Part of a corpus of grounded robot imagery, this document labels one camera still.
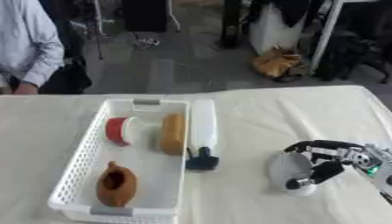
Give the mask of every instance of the white tablecloth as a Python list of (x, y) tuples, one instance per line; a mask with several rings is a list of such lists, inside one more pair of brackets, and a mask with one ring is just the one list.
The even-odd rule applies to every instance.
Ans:
[(70, 223), (46, 201), (107, 98), (213, 97), (220, 165), (187, 173), (179, 223), (383, 224), (390, 206), (352, 169), (310, 197), (270, 186), (266, 163), (297, 141), (331, 139), (390, 147), (392, 115), (362, 87), (302, 87), (197, 95), (0, 97), (0, 222)]

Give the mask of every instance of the clay jug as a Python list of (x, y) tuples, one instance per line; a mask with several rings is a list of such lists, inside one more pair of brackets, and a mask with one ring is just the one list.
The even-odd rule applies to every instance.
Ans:
[(109, 207), (124, 207), (137, 191), (137, 177), (127, 168), (108, 163), (96, 185), (98, 200)]

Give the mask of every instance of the floor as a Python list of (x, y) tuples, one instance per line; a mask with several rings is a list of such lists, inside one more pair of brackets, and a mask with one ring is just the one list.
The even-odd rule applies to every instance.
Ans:
[(239, 88), (283, 88), (324, 85), (363, 85), (392, 109), (392, 82), (379, 84), (381, 75), (359, 66), (350, 80), (322, 82), (312, 77), (289, 84), (275, 83), (250, 66), (255, 53), (244, 40), (239, 48), (222, 50), (219, 7), (178, 6), (175, 15), (182, 32), (172, 25), (163, 34), (143, 33), (158, 38), (157, 47), (133, 47), (134, 37), (123, 31), (108, 32), (102, 42), (103, 60), (98, 60), (96, 43), (87, 45), (88, 74), (94, 85), (88, 94), (189, 94)]

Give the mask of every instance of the robotic hand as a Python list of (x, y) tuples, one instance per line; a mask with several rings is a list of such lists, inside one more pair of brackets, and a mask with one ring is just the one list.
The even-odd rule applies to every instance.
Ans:
[(295, 143), (284, 151), (308, 152), (315, 165), (309, 178), (292, 178), (287, 181), (287, 189), (318, 185), (342, 173), (345, 170), (343, 165), (352, 165), (357, 171), (366, 174), (384, 197), (392, 195), (392, 150), (380, 149), (372, 144), (362, 146), (317, 140)]

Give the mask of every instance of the tan bag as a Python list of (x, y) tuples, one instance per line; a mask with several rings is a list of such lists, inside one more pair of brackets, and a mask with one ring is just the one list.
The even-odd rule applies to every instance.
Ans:
[(277, 78), (300, 62), (300, 55), (290, 53), (290, 51), (285, 51), (279, 47), (272, 47), (260, 57), (253, 59), (253, 66), (259, 73)]

